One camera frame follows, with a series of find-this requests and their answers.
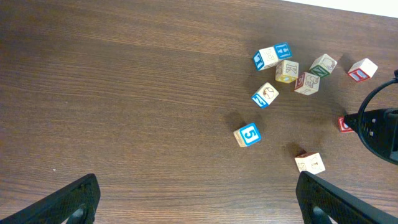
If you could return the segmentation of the blue baseball wood block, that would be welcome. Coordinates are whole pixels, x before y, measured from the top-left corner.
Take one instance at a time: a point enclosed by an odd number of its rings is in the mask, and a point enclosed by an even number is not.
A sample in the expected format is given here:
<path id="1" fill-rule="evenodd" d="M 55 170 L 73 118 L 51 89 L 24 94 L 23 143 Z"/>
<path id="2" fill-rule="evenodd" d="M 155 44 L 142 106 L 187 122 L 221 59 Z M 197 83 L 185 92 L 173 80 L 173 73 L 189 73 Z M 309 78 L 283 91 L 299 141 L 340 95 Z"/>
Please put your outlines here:
<path id="1" fill-rule="evenodd" d="M 279 92 L 269 82 L 266 82 L 252 95 L 251 99 L 258 107 L 264 109 L 267 108 L 278 95 Z"/>

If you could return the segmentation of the letter M wood block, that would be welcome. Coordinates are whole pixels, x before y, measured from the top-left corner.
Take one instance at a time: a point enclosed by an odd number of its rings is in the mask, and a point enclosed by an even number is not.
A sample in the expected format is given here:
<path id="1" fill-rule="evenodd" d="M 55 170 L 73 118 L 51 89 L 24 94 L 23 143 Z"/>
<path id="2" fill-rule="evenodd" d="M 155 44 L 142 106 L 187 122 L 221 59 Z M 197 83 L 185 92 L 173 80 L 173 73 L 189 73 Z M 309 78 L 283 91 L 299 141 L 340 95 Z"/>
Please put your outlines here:
<path id="1" fill-rule="evenodd" d="M 308 171 L 312 174 L 319 174 L 326 171 L 319 152 L 306 152 L 295 157 L 295 163 L 299 172 Z"/>

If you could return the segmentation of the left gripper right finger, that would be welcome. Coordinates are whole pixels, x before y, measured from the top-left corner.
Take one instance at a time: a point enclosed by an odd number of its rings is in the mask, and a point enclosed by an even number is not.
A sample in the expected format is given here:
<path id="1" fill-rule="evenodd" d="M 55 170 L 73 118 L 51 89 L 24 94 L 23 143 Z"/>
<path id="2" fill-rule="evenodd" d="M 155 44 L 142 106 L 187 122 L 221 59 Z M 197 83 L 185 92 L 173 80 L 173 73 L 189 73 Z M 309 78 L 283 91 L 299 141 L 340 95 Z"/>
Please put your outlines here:
<path id="1" fill-rule="evenodd" d="M 397 218 L 335 185 L 302 171 L 296 196 L 304 223 L 397 223 Z"/>

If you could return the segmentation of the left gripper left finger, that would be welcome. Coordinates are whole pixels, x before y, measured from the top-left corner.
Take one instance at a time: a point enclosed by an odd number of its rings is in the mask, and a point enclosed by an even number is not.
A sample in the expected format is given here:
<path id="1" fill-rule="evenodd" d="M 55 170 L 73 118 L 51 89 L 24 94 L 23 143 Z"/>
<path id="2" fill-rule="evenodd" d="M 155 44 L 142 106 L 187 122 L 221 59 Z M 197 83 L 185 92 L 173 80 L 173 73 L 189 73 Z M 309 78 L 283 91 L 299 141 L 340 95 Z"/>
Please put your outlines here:
<path id="1" fill-rule="evenodd" d="M 1 223 L 95 222 L 101 192 L 94 174 L 87 174 L 36 203 L 1 220 Z"/>

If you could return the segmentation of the blue number 5 block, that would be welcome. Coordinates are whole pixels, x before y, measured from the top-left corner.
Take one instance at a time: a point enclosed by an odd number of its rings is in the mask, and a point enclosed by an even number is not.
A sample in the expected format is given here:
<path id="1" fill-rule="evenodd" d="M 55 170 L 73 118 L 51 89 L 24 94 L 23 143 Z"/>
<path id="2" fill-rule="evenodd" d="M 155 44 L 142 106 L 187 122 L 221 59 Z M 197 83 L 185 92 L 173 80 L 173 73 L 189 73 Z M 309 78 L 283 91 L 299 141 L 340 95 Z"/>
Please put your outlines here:
<path id="1" fill-rule="evenodd" d="M 240 147 L 248 147 L 262 139 L 262 136 L 254 123 L 250 123 L 233 132 Z"/>

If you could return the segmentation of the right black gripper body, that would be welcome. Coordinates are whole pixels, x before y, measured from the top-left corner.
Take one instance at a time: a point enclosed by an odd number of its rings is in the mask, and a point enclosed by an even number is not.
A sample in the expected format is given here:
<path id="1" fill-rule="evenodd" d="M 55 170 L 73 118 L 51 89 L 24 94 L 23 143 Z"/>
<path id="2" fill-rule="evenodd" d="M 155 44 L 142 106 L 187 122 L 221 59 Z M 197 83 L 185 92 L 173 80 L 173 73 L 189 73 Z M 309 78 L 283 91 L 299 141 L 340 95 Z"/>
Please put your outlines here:
<path id="1" fill-rule="evenodd" d="M 377 157 L 397 165 L 397 108 L 365 111 L 347 114 L 344 121 L 357 134 L 361 141 Z"/>

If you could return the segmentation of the red number wood block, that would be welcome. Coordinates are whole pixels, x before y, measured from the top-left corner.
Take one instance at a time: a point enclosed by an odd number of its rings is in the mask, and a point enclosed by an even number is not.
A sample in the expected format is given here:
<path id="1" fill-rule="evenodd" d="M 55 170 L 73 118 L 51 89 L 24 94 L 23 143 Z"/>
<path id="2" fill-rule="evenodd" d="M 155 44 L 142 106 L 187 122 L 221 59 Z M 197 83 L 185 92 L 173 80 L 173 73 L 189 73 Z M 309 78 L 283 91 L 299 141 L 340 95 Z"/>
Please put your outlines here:
<path id="1" fill-rule="evenodd" d="M 338 126 L 341 133 L 352 133 L 353 130 L 345 123 L 345 119 L 343 116 L 338 118 Z"/>

